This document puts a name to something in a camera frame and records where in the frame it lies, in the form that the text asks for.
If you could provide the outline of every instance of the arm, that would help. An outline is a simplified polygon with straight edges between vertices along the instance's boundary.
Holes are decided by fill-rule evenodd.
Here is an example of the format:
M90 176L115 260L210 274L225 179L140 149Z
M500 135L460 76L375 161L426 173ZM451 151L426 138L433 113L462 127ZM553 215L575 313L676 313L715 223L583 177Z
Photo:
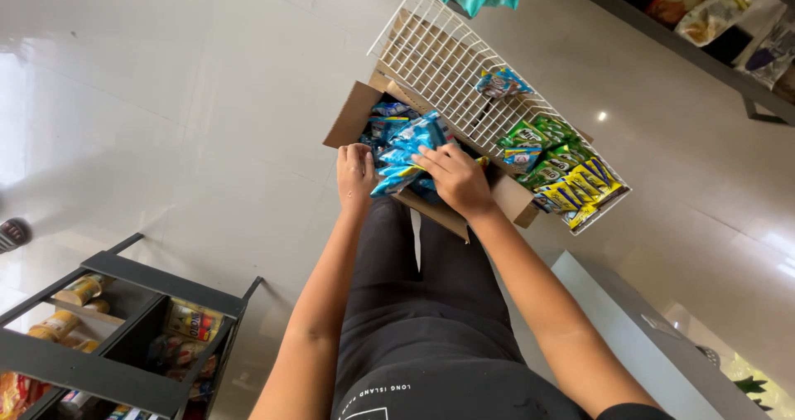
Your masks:
M359 232L374 186L369 147L340 147L337 184L342 212L293 308L276 363L251 413L252 420L315 420L331 414L340 330Z
M562 392L593 418L621 403L659 407L497 207L474 161L453 145L423 154L414 161L433 175L439 196L469 221L491 255Z

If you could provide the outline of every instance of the hand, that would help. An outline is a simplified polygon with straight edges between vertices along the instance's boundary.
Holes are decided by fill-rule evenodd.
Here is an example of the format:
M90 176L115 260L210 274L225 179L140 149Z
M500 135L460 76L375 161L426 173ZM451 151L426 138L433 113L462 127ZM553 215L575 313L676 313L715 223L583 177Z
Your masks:
M375 188L373 153L364 144L341 146L337 155L337 189L343 212L364 215Z
M497 207L482 169L455 144L436 150L421 146L420 152L422 155L412 154L411 159L428 170L439 196L464 218L472 221Z

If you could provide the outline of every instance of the black t-shirt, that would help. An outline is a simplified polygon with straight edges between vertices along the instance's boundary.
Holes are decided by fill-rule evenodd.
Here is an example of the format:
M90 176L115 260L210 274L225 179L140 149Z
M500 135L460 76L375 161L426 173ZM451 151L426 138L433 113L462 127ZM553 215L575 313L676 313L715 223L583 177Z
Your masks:
M332 420L590 420L531 371L501 323L436 302L408 302L346 321ZM672 420L623 404L597 420Z

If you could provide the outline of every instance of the wire basket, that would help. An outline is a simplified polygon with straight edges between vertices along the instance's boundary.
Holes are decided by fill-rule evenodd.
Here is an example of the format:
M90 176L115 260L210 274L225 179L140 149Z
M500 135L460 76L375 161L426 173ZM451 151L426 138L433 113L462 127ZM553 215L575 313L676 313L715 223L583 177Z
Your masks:
M507 68L514 74L516 70L441 0L403 0L367 54L376 55L382 68L428 100L458 134L489 152L492 160L502 161L503 149L497 140L520 120L543 114L571 126L537 91L492 99L475 89L483 70ZM610 164L602 162L626 191L605 203L573 234L584 231L631 191Z

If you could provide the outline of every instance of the black pants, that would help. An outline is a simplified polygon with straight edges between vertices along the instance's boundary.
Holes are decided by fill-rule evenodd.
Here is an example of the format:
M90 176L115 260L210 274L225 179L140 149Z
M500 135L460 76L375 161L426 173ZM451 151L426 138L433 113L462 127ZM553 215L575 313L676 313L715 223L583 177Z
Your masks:
M491 263L469 229L470 244L422 216L420 269L409 208L373 201L359 236L345 318L384 306L430 300L502 323L511 319Z

